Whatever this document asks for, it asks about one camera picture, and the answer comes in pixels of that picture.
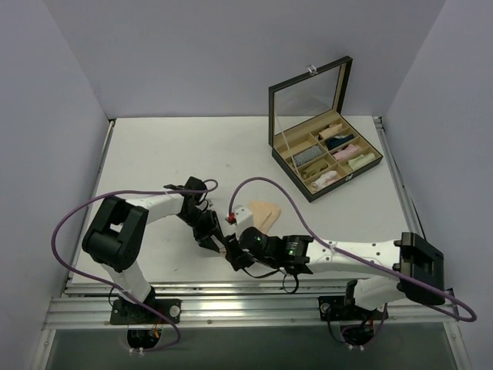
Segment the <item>beige underwear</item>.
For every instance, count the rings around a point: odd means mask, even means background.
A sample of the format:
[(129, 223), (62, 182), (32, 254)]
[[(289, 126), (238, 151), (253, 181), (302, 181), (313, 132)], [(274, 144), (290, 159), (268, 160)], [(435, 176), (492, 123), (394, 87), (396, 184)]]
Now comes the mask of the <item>beige underwear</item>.
[[(253, 220), (254, 220), (253, 227), (263, 234), (265, 234), (273, 226), (277, 218), (280, 216), (280, 208), (274, 203), (251, 200), (247, 204), (247, 207), (253, 213)], [(225, 216), (225, 220), (228, 224), (236, 226), (233, 210), (228, 212), (228, 214)], [(243, 242), (240, 242), (241, 235), (239, 237), (236, 236), (236, 239), (239, 242), (240, 248), (249, 254), (250, 252), (247, 250), (247, 245)]]

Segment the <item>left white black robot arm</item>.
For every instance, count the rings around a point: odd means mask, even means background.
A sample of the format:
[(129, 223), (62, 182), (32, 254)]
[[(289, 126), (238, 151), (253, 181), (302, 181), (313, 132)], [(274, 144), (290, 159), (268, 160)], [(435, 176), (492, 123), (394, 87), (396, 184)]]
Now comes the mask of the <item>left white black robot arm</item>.
[(168, 185), (163, 195), (125, 200), (106, 197), (92, 219), (82, 249), (123, 288), (120, 297), (129, 303), (128, 315), (138, 323), (150, 321), (156, 312), (155, 290), (138, 265), (143, 236), (148, 224), (177, 216), (192, 228), (202, 248), (221, 252), (224, 239), (216, 212), (206, 201), (206, 183), (189, 177), (183, 185)]

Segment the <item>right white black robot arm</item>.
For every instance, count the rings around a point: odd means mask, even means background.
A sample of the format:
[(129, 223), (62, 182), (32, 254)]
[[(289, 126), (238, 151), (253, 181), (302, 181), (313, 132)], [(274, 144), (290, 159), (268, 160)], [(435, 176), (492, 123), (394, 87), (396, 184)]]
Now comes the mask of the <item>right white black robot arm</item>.
[(248, 227), (229, 238), (225, 257), (234, 270), (259, 263), (294, 277), (331, 271), (365, 274), (347, 284), (342, 299), (343, 311), (351, 318), (404, 298), (428, 307), (445, 303), (444, 255), (411, 232), (397, 240), (359, 243), (267, 236)]

